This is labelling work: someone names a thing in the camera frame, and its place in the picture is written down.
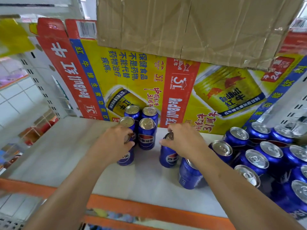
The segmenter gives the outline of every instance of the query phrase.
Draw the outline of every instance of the hand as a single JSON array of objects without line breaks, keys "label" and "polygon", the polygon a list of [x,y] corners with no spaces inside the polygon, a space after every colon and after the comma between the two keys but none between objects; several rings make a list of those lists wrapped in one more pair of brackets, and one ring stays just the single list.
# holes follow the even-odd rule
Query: hand
[{"label": "hand", "polygon": [[87,151],[86,157],[90,157],[95,164],[108,166],[116,163],[134,146],[133,141],[125,143],[124,138],[132,130],[122,125],[116,125],[107,129]]},{"label": "hand", "polygon": [[215,154],[206,144],[205,140],[189,123],[172,123],[168,131],[173,131],[174,140],[162,139],[160,144],[175,150],[182,157],[192,162],[197,161],[206,154]]}]

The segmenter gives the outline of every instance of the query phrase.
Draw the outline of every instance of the person's right arm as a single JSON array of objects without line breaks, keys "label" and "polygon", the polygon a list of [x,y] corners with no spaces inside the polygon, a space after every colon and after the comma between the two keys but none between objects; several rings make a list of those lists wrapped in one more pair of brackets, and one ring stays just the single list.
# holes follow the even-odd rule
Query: person's right arm
[{"label": "person's right arm", "polygon": [[174,140],[161,140],[191,160],[203,174],[228,218],[238,230],[304,230],[292,216],[224,163],[188,123],[170,124]]}]

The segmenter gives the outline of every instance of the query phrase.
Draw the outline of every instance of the barcode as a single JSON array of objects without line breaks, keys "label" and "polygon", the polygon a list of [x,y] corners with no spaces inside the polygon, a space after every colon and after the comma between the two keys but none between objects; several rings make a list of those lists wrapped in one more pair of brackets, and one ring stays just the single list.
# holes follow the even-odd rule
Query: barcode
[{"label": "barcode", "polygon": [[76,21],[80,38],[96,38],[97,29],[94,22]]}]

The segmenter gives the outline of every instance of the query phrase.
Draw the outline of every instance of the printed yellow can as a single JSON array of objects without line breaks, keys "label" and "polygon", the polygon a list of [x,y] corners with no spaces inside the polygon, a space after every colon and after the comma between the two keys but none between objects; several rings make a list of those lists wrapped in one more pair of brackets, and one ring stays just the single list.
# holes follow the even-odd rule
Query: printed yellow can
[{"label": "printed yellow can", "polygon": [[147,107],[143,100],[123,87],[116,88],[106,100],[106,107],[120,117],[124,117],[125,109],[130,105],[138,106],[140,109]]},{"label": "printed yellow can", "polygon": [[265,98],[247,69],[220,65],[200,73],[194,91],[222,117],[247,110]]}]

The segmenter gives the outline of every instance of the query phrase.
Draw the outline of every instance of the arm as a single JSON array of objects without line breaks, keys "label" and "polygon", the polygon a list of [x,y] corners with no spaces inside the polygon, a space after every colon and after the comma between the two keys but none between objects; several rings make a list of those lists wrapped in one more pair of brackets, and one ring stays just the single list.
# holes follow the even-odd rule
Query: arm
[{"label": "arm", "polygon": [[163,139],[160,144],[197,166],[236,229],[304,230],[293,217],[224,163],[190,124],[171,124],[169,130],[173,131],[174,140]]},{"label": "arm", "polygon": [[132,130],[121,125],[107,129],[30,218],[24,230],[78,229],[99,176],[109,164],[121,159],[134,145],[132,141],[124,143],[128,133],[132,133]]}]

